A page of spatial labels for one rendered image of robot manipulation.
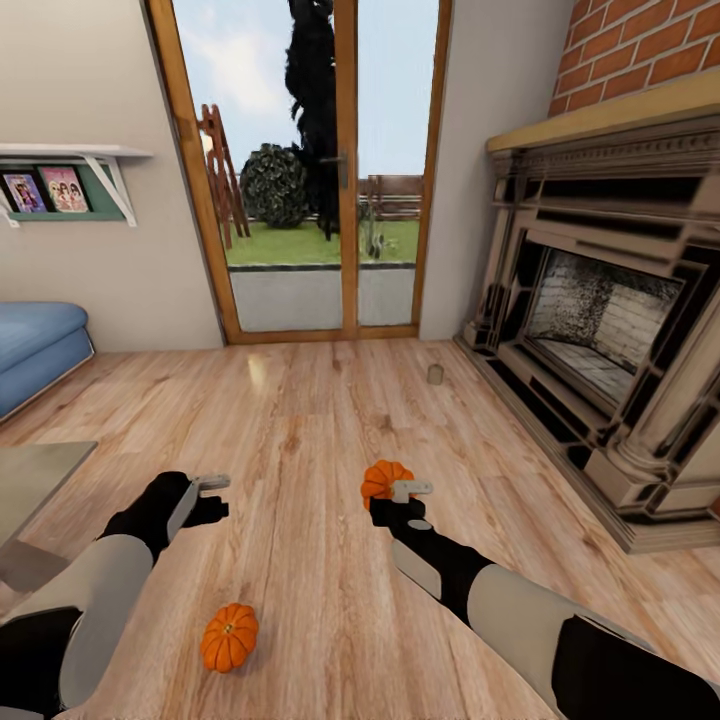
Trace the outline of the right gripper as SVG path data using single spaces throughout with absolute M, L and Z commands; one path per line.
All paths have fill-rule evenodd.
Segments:
M 371 514 L 375 527 L 389 527 L 392 531 L 392 522 L 402 512 L 412 512 L 418 516 L 424 515 L 425 503 L 411 497 L 409 504 L 395 503 L 392 499 L 372 499 Z

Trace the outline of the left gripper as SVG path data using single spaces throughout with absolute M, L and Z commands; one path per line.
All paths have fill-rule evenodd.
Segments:
M 217 523 L 223 517 L 229 517 L 229 504 L 221 503 L 221 496 L 201 497 L 198 493 L 198 503 L 192 516 L 184 522 L 182 528 L 190 529 L 197 525 Z

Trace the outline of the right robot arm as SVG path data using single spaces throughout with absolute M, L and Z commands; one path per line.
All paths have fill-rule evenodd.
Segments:
M 439 535 L 427 480 L 372 499 L 395 565 L 448 607 L 541 696 L 558 720 L 720 720 L 720 686 L 659 656 L 598 613 Z

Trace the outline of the pumpkin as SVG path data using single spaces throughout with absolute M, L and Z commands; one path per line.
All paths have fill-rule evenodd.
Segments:
M 392 499 L 395 495 L 395 481 L 414 479 L 414 474 L 409 469 L 405 469 L 402 463 L 379 461 L 364 474 L 365 482 L 361 487 L 364 506 L 370 510 L 372 499 Z
M 200 652 L 207 669 L 229 673 L 242 667 L 254 651 L 259 623 L 250 605 L 221 608 L 208 623 Z

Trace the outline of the pillar candle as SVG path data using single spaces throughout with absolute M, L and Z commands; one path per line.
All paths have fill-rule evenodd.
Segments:
M 428 384 L 440 385 L 443 381 L 444 368 L 441 365 L 432 364 L 428 368 Z

